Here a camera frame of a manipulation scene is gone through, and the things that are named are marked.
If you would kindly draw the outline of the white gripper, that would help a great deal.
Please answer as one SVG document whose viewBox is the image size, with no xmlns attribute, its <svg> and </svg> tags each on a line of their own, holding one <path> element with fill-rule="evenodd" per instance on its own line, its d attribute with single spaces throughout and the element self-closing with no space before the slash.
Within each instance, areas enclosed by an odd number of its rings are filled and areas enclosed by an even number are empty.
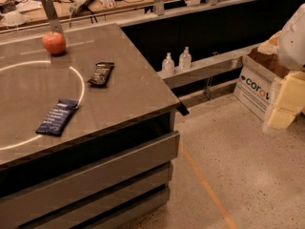
<svg viewBox="0 0 305 229">
<path fill-rule="evenodd" d="M 274 108 L 266 111 L 262 125 L 262 131 L 268 135 L 285 132 L 305 108 L 305 72 L 290 71 L 277 84 Z"/>
</svg>

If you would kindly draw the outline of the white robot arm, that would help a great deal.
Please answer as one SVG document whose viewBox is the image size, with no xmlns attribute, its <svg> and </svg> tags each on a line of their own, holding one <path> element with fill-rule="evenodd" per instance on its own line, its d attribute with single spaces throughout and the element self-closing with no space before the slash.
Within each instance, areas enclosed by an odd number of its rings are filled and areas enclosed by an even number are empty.
<svg viewBox="0 0 305 229">
<path fill-rule="evenodd" d="M 305 4 L 286 22 L 281 31 L 263 42 L 258 51 L 276 54 L 278 63 L 289 73 L 276 77 L 271 87 L 271 101 L 264 116 L 266 134 L 284 132 L 305 107 Z"/>
</svg>

